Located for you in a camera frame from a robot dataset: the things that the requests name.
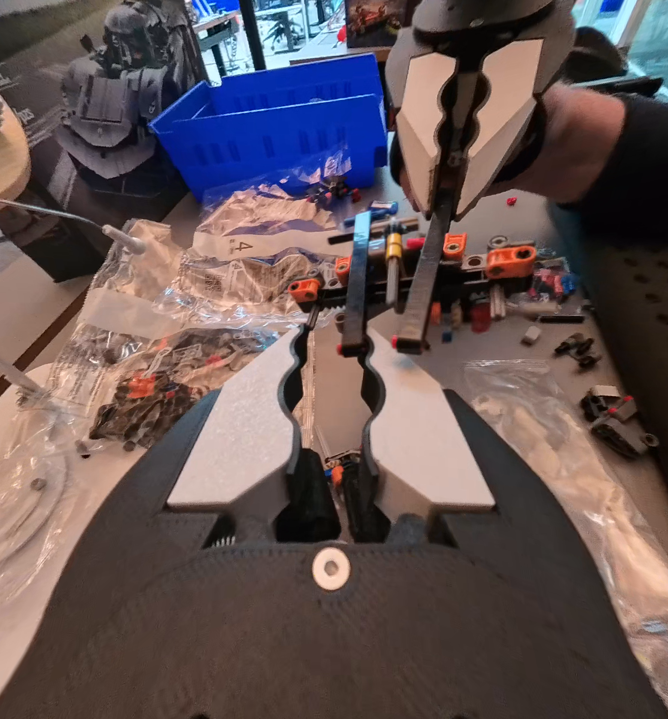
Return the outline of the black orange lego assembly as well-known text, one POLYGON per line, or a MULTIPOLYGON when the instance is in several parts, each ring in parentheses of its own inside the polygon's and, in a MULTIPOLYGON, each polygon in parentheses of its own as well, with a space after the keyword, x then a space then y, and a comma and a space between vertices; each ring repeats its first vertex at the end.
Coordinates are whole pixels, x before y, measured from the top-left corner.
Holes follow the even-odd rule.
MULTIPOLYGON (((326 288, 323 279, 311 271, 307 279, 299 278, 288 287, 291 299, 309 314, 309 328, 313 328, 321 310, 343 311, 339 353, 344 357, 364 354, 368 321, 377 314, 392 309, 401 321, 426 238, 409 237, 419 229, 419 221, 414 218, 389 217, 374 222, 374 212, 366 211, 356 215, 351 224, 351 232, 329 238, 331 245, 352 242, 349 254, 335 261, 338 285, 326 288)), ((448 232, 445 236, 428 326, 456 303, 464 317, 480 301, 488 302, 496 310, 495 316, 501 316, 507 298, 527 291, 531 285, 535 247, 503 244, 474 255, 467 252, 466 244, 465 234, 448 232)), ((424 350, 428 348, 427 334, 425 342, 424 350)))

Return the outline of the crumpled clear plastic bag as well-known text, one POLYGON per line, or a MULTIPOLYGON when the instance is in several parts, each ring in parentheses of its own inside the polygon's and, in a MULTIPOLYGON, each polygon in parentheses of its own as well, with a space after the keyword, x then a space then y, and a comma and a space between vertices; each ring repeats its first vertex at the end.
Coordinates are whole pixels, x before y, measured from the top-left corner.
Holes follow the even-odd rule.
POLYGON ((353 196, 374 184, 378 154, 358 155, 339 142, 276 160, 274 169, 206 190, 196 229, 212 236, 333 229, 355 204, 353 196))

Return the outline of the dark lego set box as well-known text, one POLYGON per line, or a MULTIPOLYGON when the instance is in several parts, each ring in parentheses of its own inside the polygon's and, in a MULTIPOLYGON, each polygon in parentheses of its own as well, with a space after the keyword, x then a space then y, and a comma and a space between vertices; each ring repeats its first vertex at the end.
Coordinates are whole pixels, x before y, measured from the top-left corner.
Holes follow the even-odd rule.
POLYGON ((189 193, 151 123, 207 80, 233 1, 0 1, 0 97, 30 179, 16 200, 97 226, 162 221, 189 193))

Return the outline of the wooden background desk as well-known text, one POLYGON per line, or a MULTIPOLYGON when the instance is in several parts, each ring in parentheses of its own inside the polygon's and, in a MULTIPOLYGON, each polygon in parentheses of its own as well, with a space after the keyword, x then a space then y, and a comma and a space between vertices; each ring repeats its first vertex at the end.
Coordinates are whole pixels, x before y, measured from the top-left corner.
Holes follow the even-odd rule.
POLYGON ((370 48, 349 48, 345 43, 339 42, 336 36, 320 35, 302 49, 291 54, 288 58, 289 66, 297 66, 306 63, 333 60, 353 55, 375 56, 379 63, 385 62, 391 52, 391 47, 370 47, 370 48))

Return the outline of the blue plastic bin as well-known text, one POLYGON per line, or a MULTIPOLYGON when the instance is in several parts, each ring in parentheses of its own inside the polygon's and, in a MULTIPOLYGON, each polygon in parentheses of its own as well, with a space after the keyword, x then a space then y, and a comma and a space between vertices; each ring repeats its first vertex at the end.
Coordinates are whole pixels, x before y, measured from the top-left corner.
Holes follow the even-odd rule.
POLYGON ((149 129, 197 201, 213 188, 272 177, 338 149, 349 158, 347 182, 367 188, 388 155, 371 53, 200 82, 149 129))

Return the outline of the empty clear zip bag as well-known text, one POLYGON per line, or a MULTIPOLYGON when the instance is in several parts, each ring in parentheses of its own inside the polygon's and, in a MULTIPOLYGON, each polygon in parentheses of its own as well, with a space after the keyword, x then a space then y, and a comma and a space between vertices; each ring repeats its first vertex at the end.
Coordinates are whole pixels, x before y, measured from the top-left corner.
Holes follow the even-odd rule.
POLYGON ((629 646, 668 708, 668 555, 544 362, 464 365, 474 410, 543 479, 599 571, 629 646))

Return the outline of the clear bag white strip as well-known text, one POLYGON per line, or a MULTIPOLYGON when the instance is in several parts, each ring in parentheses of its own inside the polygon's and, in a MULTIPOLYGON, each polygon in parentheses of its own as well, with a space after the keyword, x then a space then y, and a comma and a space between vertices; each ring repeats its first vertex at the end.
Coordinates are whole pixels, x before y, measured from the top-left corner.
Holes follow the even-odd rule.
POLYGON ((275 234, 194 234, 155 310, 185 328, 287 330, 306 320, 289 285, 315 271, 324 286, 338 285, 337 250, 327 231, 289 229, 275 234))
POLYGON ((109 368, 194 325, 164 307, 184 250, 169 224, 129 220, 124 230, 143 241, 141 255, 113 244, 89 285, 76 326, 57 363, 109 368))

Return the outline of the red lego set box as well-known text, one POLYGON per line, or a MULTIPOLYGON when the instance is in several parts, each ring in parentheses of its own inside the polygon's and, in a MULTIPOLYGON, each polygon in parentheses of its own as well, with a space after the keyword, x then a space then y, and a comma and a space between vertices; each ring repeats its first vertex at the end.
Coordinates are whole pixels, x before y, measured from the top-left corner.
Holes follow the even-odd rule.
POLYGON ((406 16, 407 1, 345 1, 349 49, 390 48, 406 16))

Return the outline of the white round base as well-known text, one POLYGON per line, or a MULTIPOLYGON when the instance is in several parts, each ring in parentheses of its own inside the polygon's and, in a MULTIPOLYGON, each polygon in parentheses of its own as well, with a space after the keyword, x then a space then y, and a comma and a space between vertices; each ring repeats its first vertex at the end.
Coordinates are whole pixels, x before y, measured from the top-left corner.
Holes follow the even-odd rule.
POLYGON ((19 445, 0 460, 0 565, 45 525, 66 486, 60 454, 39 454, 19 445))

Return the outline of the black office chair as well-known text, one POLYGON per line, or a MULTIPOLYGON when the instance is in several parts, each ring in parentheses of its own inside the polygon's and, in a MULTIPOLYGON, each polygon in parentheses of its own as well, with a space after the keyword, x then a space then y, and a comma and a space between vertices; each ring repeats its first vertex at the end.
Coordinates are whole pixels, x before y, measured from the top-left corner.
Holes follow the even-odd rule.
POLYGON ((651 99, 663 85, 661 77, 635 74, 608 37, 593 27, 576 28, 574 44, 563 64, 560 80, 600 95, 651 99))

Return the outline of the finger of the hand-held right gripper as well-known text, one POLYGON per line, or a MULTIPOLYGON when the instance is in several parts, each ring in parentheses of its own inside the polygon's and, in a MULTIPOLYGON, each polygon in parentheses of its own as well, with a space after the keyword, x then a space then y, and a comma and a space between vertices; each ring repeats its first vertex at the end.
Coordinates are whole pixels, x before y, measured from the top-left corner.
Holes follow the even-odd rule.
POLYGON ((475 136, 465 156, 456 220, 491 186, 526 130, 536 104, 533 92, 542 47, 543 39, 520 40, 484 59, 489 93, 473 116, 475 136))
POLYGON ((439 51, 409 62, 396 126, 409 189, 420 211, 434 211, 440 191, 452 193, 453 211, 465 211, 459 66, 458 58, 439 51))

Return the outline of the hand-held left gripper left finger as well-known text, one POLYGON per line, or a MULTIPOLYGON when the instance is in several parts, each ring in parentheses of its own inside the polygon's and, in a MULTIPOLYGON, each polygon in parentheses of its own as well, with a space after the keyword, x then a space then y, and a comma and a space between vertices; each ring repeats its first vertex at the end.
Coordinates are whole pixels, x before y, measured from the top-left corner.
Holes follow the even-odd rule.
POLYGON ((225 382, 167 498, 167 508, 212 510, 283 542, 337 540, 341 525, 320 455, 303 444, 293 411, 303 399, 307 326, 280 337, 225 382))

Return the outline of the person's right forearm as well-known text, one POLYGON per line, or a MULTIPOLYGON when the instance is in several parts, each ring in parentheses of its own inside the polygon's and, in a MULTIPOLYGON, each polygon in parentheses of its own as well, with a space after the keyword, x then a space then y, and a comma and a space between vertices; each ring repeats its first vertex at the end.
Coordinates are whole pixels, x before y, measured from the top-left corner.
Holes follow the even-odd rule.
POLYGON ((668 103, 615 94, 625 116, 599 177, 581 200, 559 203, 588 231, 668 245, 668 103))

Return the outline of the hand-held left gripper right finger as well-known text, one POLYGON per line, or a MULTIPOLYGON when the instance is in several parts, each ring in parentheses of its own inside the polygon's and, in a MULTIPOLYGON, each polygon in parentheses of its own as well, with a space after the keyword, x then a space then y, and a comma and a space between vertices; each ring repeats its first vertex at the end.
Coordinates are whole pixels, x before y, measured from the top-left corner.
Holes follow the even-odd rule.
POLYGON ((453 513, 490 513, 495 499, 441 384, 411 357, 369 330, 357 474, 343 481, 350 533, 382 543, 401 518, 428 531, 453 513))

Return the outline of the small bag red blue parts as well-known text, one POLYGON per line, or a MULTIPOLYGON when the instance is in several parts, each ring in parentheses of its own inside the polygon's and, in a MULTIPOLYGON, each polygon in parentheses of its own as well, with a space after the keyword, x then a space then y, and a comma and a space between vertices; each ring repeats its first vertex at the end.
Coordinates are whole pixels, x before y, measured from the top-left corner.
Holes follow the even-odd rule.
POLYGON ((565 256, 545 257, 534 265, 532 281, 526 294, 531 301, 565 303, 581 286, 565 256))

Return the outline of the clear bag over white base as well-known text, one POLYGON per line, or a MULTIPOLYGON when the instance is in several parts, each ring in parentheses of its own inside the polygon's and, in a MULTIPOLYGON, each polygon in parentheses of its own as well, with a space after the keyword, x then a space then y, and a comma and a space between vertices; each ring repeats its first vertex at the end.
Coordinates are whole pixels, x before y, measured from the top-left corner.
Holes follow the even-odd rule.
POLYGON ((101 448, 84 438, 82 409, 52 387, 16 387, 0 441, 0 607, 28 589, 49 564, 90 491, 77 476, 101 448))

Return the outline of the black lego pins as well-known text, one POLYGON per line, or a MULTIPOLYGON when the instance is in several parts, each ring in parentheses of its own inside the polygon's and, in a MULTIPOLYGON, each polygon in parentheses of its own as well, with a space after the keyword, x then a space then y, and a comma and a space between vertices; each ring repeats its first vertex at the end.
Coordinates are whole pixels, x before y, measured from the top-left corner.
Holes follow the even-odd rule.
POLYGON ((580 372, 593 369, 601 361, 597 352, 595 339, 581 333, 575 333, 565 338, 553 350, 554 357, 569 357, 577 365, 580 372))

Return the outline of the clear bag black orange parts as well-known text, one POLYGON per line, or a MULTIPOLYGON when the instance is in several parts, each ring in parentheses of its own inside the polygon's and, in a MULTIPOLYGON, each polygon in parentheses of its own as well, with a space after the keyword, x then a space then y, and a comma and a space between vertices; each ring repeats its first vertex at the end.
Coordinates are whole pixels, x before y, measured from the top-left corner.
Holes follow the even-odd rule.
POLYGON ((302 324, 187 327, 151 339, 78 321, 48 387, 88 449, 149 449, 198 401, 302 324))

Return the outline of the grey black lego connectors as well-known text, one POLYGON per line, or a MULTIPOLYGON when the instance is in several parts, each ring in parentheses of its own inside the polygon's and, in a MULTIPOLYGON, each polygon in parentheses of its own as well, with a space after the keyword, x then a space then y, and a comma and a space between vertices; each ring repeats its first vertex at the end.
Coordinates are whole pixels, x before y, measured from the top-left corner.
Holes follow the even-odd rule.
POLYGON ((634 397, 614 385, 594 385, 579 402, 592 436, 626 459, 636 459, 661 445, 657 436, 636 429, 638 415, 634 397))

